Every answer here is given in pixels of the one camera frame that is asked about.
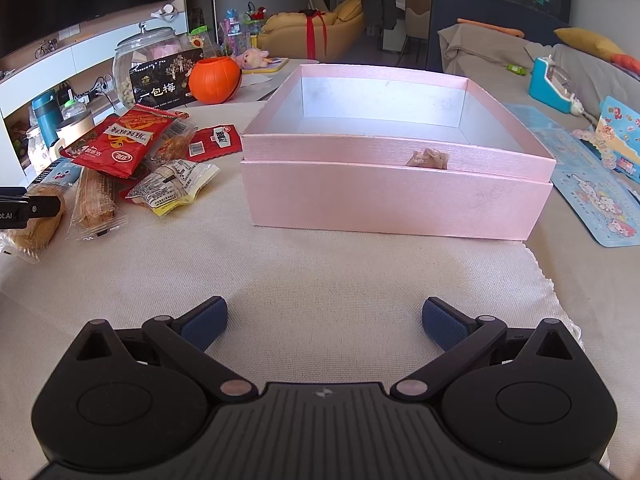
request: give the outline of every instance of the hello kitty placemat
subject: hello kitty placemat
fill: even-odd
[[[576,137],[533,106],[504,105],[558,161],[551,182],[605,247],[640,245],[640,206]]]

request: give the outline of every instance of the blue gripper pad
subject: blue gripper pad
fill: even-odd
[[[226,301],[214,296],[172,322],[172,328],[203,352],[226,328]]]
[[[422,306],[422,328],[445,352],[470,335],[478,324],[440,298],[429,298]]]

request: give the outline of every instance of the white shelf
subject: white shelf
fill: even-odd
[[[146,21],[147,30],[171,27],[176,34],[187,32],[186,13],[179,13],[170,22],[153,18]],[[84,72],[114,56],[122,40],[140,31],[137,23],[111,30],[62,48],[34,62],[20,72],[0,82],[0,114],[6,118],[21,106],[64,80]],[[4,120],[0,121],[0,186],[20,186],[25,174],[15,155]]]

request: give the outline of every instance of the yellow sofa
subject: yellow sofa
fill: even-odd
[[[314,18],[316,59],[334,62],[342,57],[364,31],[364,15],[360,0],[345,0],[334,12],[322,18],[326,26],[326,53],[320,18]],[[258,48],[273,57],[306,59],[306,16],[299,12],[281,12],[271,16],[258,35]]]

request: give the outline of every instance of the cartoon sticker sheet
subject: cartoon sticker sheet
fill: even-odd
[[[601,110],[594,138],[604,165],[640,182],[640,114],[611,96],[606,97]]]
[[[640,245],[640,205],[583,143],[533,106],[504,105],[558,163],[551,182],[605,247]]]

